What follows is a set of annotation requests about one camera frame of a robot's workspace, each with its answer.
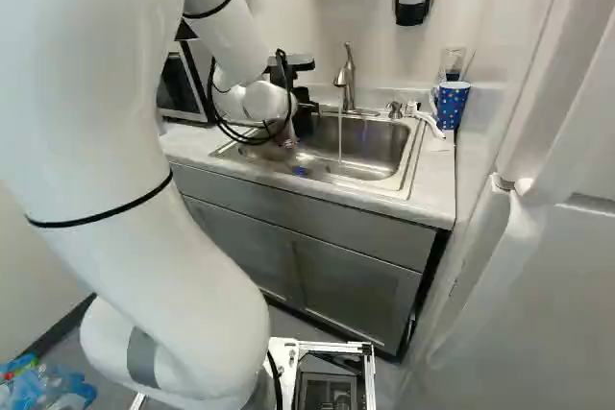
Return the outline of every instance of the white countertop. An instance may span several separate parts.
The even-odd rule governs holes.
[[[203,129],[173,123],[165,124],[165,128],[160,143],[169,160],[175,163],[435,228],[452,229],[455,223],[455,144],[452,132],[447,133],[446,140],[439,140],[429,129],[425,131],[410,197],[400,200],[211,157],[210,153],[230,141],[218,128]]]

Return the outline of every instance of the sink basin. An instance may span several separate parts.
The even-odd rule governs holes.
[[[412,148],[417,133],[422,138],[423,125],[414,119],[349,114],[341,119],[341,159],[338,116],[331,113],[312,114],[311,133],[293,148],[273,142],[260,146],[232,142],[212,155],[278,173],[407,198],[412,175],[406,173],[409,167],[413,173],[416,156],[412,156]],[[267,132],[256,129],[248,135],[262,137]]]

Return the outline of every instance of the blue polka dot cup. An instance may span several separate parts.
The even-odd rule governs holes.
[[[455,130],[470,94],[467,82],[443,82],[438,93],[438,129]]]

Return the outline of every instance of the floor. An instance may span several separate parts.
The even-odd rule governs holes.
[[[297,338],[305,341],[336,341],[334,336],[307,324],[275,307],[270,307],[272,335]],[[86,361],[79,345],[77,331],[69,334],[47,356],[45,362],[63,364],[86,374],[86,381],[98,389],[98,398],[89,407],[91,410],[128,410],[135,393],[115,384],[96,372]],[[378,410],[392,410],[395,388],[400,375],[399,365],[377,358],[376,401]],[[169,410],[171,407],[148,400],[143,410]]]

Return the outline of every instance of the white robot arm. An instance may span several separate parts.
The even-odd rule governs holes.
[[[262,79],[269,50],[245,0],[185,0],[184,19],[216,58],[213,99],[224,112],[258,121],[285,118],[287,94]]]
[[[99,295],[81,330],[96,368],[178,408],[237,410],[262,374],[267,306],[188,214],[156,131],[184,3],[218,83],[252,83],[237,107],[284,114],[244,0],[2,0],[2,180]]]

